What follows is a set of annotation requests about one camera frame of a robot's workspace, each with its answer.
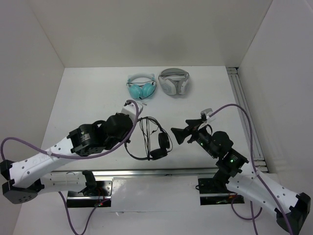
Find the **black wired headphones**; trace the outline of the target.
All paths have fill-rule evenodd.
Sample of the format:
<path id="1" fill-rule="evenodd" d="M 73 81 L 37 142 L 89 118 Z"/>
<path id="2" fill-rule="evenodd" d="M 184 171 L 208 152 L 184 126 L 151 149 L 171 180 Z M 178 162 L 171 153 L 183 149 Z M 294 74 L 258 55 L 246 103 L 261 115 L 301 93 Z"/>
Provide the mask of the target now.
<path id="1" fill-rule="evenodd" d="M 133 155 L 128 150 L 128 144 L 131 142 L 130 140 L 128 140 L 124 143 L 124 148 L 131 158 L 138 161 L 156 161 L 166 157 L 168 153 L 173 150 L 172 139 L 156 118 L 150 116 L 141 117 L 138 119 L 137 124 L 139 125 L 140 131 L 143 135 L 146 156 L 137 157 Z M 152 150 L 151 135 L 153 133 L 156 133 L 157 131 L 159 131 L 157 137 L 158 148 Z"/>

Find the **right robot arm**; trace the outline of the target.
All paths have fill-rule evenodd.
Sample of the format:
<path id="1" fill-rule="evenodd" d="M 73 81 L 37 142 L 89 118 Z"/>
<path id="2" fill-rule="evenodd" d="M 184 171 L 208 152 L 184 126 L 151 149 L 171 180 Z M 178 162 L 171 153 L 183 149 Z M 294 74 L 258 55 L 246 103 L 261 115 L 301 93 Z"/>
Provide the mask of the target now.
<path id="1" fill-rule="evenodd" d="M 217 159 L 214 175 L 215 190 L 235 192 L 273 215 L 286 232 L 297 235 L 310 213 L 311 198 L 280 185 L 263 172 L 253 169 L 251 162 L 233 149 L 233 141 L 223 131 L 208 133 L 201 119 L 189 119 L 184 129 L 172 128 L 178 144 L 198 143 L 212 158 Z"/>

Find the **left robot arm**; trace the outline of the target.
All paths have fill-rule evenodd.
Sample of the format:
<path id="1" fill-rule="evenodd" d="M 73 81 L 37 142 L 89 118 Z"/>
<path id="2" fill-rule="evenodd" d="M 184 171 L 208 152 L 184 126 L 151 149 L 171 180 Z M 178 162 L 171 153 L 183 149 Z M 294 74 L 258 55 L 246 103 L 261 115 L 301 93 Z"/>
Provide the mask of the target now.
<path id="1" fill-rule="evenodd" d="M 39 194 L 75 191 L 92 195 L 98 185 L 90 170 L 55 173 L 54 170 L 77 160 L 107 155 L 126 142 L 138 117 L 117 113 L 107 120 L 82 124 L 47 150 L 20 162 L 4 160 L 0 173 L 6 179 L 2 193 L 13 204 L 28 202 Z"/>

